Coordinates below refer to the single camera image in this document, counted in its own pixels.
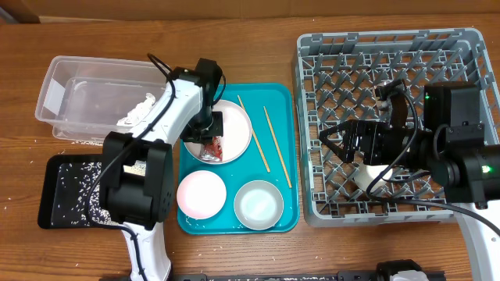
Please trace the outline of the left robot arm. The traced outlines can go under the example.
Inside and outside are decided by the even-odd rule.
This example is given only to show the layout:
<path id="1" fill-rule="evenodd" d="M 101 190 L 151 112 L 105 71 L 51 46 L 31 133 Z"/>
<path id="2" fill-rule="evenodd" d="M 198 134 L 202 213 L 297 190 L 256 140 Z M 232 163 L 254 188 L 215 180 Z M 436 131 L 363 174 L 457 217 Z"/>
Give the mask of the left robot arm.
<path id="1" fill-rule="evenodd" d="M 98 193 L 109 222 L 90 212 L 89 224 L 122 232 L 132 264 L 131 280 L 167 280 L 171 261 L 163 223 L 173 203 L 173 146 L 178 140 L 210 144 L 223 136 L 223 114 L 214 111 L 226 87 L 217 62 L 200 58 L 194 69 L 171 69 L 148 58 L 166 78 L 166 89 L 128 133 L 110 132 L 102 169 L 91 191 Z"/>

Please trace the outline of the white cup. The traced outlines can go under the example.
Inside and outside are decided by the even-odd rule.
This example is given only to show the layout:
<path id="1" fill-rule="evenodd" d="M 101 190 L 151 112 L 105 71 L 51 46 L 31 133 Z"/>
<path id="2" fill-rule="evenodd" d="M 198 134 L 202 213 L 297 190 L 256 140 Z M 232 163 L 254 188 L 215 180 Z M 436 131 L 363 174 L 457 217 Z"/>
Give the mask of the white cup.
<path id="1" fill-rule="evenodd" d="M 358 167 L 358 172 L 352 178 L 357 187 L 362 191 L 366 191 L 369 184 L 386 168 L 388 165 L 365 165 L 361 163 Z M 375 191 L 377 188 L 383 187 L 386 183 L 386 180 L 389 180 L 392 177 L 393 170 L 390 169 L 384 175 L 382 179 L 380 179 L 377 183 L 374 184 L 372 191 Z"/>

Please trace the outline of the pink bowl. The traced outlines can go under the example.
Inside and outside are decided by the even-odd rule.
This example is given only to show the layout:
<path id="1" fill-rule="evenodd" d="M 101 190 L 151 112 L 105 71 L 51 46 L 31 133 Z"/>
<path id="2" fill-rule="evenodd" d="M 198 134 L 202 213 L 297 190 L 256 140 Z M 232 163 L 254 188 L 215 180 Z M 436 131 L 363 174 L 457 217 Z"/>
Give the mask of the pink bowl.
<path id="1" fill-rule="evenodd" d="M 185 176 L 177 189 L 179 209 L 193 219 L 209 219 L 225 205 L 227 189 L 213 172 L 199 170 Z"/>

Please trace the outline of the white napkin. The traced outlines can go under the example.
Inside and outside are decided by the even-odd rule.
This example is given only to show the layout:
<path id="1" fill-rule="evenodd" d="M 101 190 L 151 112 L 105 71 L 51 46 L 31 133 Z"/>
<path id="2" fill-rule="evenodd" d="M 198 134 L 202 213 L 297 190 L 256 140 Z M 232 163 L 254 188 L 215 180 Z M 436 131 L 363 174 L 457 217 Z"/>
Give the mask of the white napkin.
<path id="1" fill-rule="evenodd" d="M 155 104 L 155 96 L 151 93 L 145 95 L 145 100 L 136 104 L 125 117 L 119 119 L 117 126 L 136 126 L 150 113 Z"/>

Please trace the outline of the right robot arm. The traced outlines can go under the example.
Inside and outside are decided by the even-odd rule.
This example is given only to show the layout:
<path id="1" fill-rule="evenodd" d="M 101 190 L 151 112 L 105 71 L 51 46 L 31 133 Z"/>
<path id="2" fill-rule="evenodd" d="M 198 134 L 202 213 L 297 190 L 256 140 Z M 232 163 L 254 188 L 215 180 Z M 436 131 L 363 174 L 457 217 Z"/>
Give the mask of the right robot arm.
<path id="1" fill-rule="evenodd" d="M 486 145 L 480 121 L 480 89 L 470 82 L 441 82 L 424 88 L 423 127 L 406 126 L 418 118 L 403 80 L 377 85 L 379 108 L 390 113 L 387 123 L 351 119 L 320 132 L 320 142 L 343 162 L 357 151 L 365 165 L 384 170 L 369 180 L 365 193 L 388 205 L 419 205 L 450 210 L 469 252 L 475 280 L 499 278 L 499 146 Z M 372 189 L 394 166 L 431 176 L 445 192 L 445 203 L 377 196 Z"/>

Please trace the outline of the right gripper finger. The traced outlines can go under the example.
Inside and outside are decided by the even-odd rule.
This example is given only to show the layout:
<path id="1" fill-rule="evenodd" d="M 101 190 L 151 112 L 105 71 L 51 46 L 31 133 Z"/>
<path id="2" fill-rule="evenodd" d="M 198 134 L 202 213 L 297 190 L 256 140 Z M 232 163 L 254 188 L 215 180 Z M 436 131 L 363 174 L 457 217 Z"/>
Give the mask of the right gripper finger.
<path id="1" fill-rule="evenodd" d="M 320 132 L 319 139 L 321 141 L 327 141 L 328 137 L 331 134 L 339 133 L 339 132 L 343 132 L 343 131 L 349 130 L 351 127 L 352 127 L 352 120 L 345 121 L 343 123 L 339 123 L 336 126 L 332 126 L 332 127 L 327 128 L 325 130 L 322 130 Z"/>
<path id="2" fill-rule="evenodd" d="M 350 144 L 337 145 L 327 137 L 321 137 L 320 141 L 326 145 L 340 160 L 350 162 L 352 160 L 352 150 Z"/>

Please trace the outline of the red foil wrapper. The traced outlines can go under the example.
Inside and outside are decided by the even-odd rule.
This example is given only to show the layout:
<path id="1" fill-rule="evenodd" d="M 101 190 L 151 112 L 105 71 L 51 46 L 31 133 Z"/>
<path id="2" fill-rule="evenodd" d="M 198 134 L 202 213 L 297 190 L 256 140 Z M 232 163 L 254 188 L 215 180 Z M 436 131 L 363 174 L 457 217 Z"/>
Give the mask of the red foil wrapper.
<path id="1" fill-rule="evenodd" d="M 206 162 L 222 162 L 223 149 L 221 137 L 213 137 L 208 144 L 203 144 L 201 147 L 199 158 Z"/>

